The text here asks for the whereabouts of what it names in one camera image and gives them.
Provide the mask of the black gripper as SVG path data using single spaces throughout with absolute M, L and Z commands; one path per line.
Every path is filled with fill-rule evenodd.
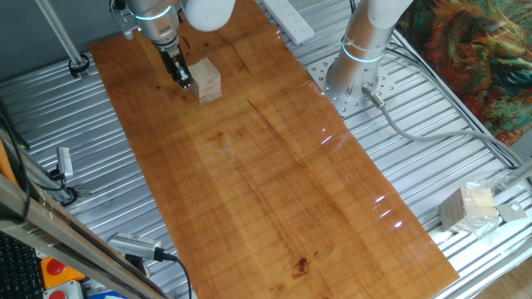
M 191 85 L 191 74 L 185 62 L 179 61 L 181 50 L 179 47 L 172 47 L 164 51 L 159 51 L 167 71 L 170 71 L 172 79 L 182 88 L 188 89 Z

